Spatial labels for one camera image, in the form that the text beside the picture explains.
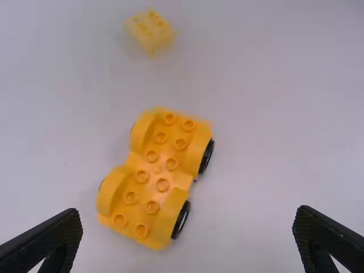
yellow plastic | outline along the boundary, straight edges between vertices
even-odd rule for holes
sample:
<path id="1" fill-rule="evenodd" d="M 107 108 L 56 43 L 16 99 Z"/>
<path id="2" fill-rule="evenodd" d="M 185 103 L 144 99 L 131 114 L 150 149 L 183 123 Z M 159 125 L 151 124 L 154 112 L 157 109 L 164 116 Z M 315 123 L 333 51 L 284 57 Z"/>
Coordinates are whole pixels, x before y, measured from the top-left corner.
<path id="1" fill-rule="evenodd" d="M 151 56 L 168 49 L 175 40 L 171 24 L 153 9 L 147 9 L 124 22 L 125 30 Z"/>
<path id="2" fill-rule="evenodd" d="M 167 247 L 211 138 L 207 122 L 162 108 L 142 113 L 125 164 L 100 186 L 100 222 L 154 250 Z"/>

toy wheel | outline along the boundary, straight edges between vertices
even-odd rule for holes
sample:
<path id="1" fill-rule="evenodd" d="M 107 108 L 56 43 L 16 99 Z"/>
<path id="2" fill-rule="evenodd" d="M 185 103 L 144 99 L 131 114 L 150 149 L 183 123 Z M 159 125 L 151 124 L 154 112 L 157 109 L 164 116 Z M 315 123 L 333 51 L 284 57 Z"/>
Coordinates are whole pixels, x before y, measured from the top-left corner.
<path id="1" fill-rule="evenodd" d="M 102 183 L 105 181 L 105 179 L 106 179 L 106 177 L 105 177 L 105 178 L 101 181 L 100 186 L 98 186 L 98 189 L 97 189 L 97 191 L 98 191 L 98 192 L 100 191 L 101 185 L 102 185 Z"/>
<path id="2" fill-rule="evenodd" d="M 131 132 L 133 131 L 133 129 L 134 129 L 134 125 L 135 125 L 135 123 L 133 124 L 133 126 L 131 127 L 131 130 L 130 130 L 130 134 L 129 135 L 131 135 Z"/>
<path id="3" fill-rule="evenodd" d="M 184 203 L 184 205 L 181 209 L 180 214 L 178 215 L 175 228 L 173 229 L 173 232 L 172 232 L 171 238 L 173 240 L 176 240 L 178 238 L 178 236 L 180 235 L 180 233 L 183 229 L 183 226 L 186 223 L 188 213 L 190 210 L 191 210 L 191 202 L 186 200 L 186 202 Z"/>
<path id="4" fill-rule="evenodd" d="M 206 171 L 206 168 L 210 162 L 212 152 L 214 151 L 214 147 L 215 147 L 215 141 L 213 139 L 210 139 L 209 143 L 207 144 L 204 155 L 202 156 L 200 168 L 198 169 L 199 175 L 202 175 Z"/>

lego stud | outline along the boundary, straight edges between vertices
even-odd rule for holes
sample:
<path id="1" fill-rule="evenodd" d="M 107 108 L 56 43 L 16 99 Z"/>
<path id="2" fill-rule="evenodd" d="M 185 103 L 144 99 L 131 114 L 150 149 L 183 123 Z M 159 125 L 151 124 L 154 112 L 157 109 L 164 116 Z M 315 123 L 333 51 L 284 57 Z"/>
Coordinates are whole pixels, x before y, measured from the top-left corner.
<path id="1" fill-rule="evenodd" d="M 149 174 L 146 171 L 140 169 L 136 172 L 135 179 L 139 183 L 146 183 L 149 179 Z"/>
<path id="2" fill-rule="evenodd" d="M 114 224 L 115 226 L 118 226 L 119 228 L 122 228 L 126 225 L 127 219 L 124 214 L 118 214 L 114 218 Z"/>
<path id="3" fill-rule="evenodd" d="M 177 168 L 178 161 L 176 159 L 174 159 L 174 158 L 168 158 L 167 162 L 166 162 L 166 165 L 167 165 L 167 170 L 169 170 L 171 172 L 171 171 L 174 171 Z"/>
<path id="4" fill-rule="evenodd" d="M 175 147 L 176 147 L 176 150 L 182 151 L 183 149 L 185 149 L 187 147 L 186 140 L 184 140 L 183 138 L 177 139 L 175 142 Z"/>
<path id="5" fill-rule="evenodd" d="M 193 129 L 195 129 L 195 123 L 194 123 L 194 121 L 191 121 L 190 119 L 188 119 L 188 120 L 184 121 L 182 128 L 186 132 L 192 132 Z"/>
<path id="6" fill-rule="evenodd" d="M 156 201 L 149 201 L 146 205 L 147 213 L 154 214 L 159 210 L 159 204 Z"/>
<path id="7" fill-rule="evenodd" d="M 135 227 L 134 234 L 138 239 L 143 239 L 148 235 L 148 227 L 144 224 L 139 224 Z"/>
<path id="8" fill-rule="evenodd" d="M 176 116 L 173 113 L 167 113 L 164 115 L 163 121 L 167 125 L 172 125 L 176 121 Z"/>
<path id="9" fill-rule="evenodd" d="M 166 179 L 161 178 L 157 181 L 157 191 L 165 192 L 168 189 L 169 189 L 169 182 Z"/>
<path id="10" fill-rule="evenodd" d="M 135 192 L 127 192 L 124 196 L 124 201 L 127 204 L 133 204 L 138 201 L 138 198 Z"/>
<path id="11" fill-rule="evenodd" d="M 157 132 L 154 135 L 154 139 L 158 144 L 165 144 L 167 141 L 167 135 L 164 132 Z"/>
<path id="12" fill-rule="evenodd" d="M 149 163 L 154 163 L 158 160 L 158 154 L 153 151 L 153 150 L 149 150 L 147 151 L 147 161 Z"/>

toy car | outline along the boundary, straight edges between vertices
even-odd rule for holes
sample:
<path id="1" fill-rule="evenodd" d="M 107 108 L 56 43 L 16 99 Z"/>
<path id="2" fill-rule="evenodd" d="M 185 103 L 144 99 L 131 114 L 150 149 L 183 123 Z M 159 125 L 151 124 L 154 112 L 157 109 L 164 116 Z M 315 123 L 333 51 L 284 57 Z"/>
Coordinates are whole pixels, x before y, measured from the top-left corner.
<path id="1" fill-rule="evenodd" d="M 183 229 L 189 190 L 213 149 L 209 123 L 168 109 L 145 111 L 130 133 L 124 165 L 99 188 L 99 221 L 154 250 L 165 248 Z"/>

tire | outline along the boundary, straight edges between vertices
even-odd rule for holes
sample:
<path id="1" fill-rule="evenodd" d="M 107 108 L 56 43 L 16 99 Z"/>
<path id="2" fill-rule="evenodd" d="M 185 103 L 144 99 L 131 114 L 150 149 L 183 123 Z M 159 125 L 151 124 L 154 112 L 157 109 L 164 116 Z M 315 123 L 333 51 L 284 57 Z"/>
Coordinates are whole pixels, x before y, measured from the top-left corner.
<path id="1" fill-rule="evenodd" d="M 186 200 L 183 204 L 180 214 L 178 215 L 176 225 L 173 229 L 171 238 L 173 240 L 177 240 L 181 231 L 183 230 L 184 224 L 186 223 L 189 211 L 191 210 L 191 202 Z"/>
<path id="2" fill-rule="evenodd" d="M 106 179 L 106 177 L 105 177 L 105 178 L 101 181 L 100 186 L 98 186 L 98 189 L 97 189 L 97 191 L 98 191 L 98 192 L 100 191 L 101 185 L 102 185 L 102 183 L 105 181 L 105 179 Z"/>
<path id="3" fill-rule="evenodd" d="M 135 125 L 135 122 L 134 122 L 134 124 L 133 124 L 133 126 L 132 126 L 132 128 L 131 128 L 131 130 L 130 130 L 129 135 L 131 135 L 131 132 L 132 132 L 132 131 L 133 131 L 133 129 L 134 129 L 134 125 Z"/>
<path id="4" fill-rule="evenodd" d="M 214 151 L 215 147 L 215 141 L 213 139 L 210 139 L 209 143 L 207 144 L 206 150 L 204 152 L 204 155 L 202 156 L 200 168 L 198 169 L 198 174 L 202 175 L 210 162 L 212 152 Z"/>

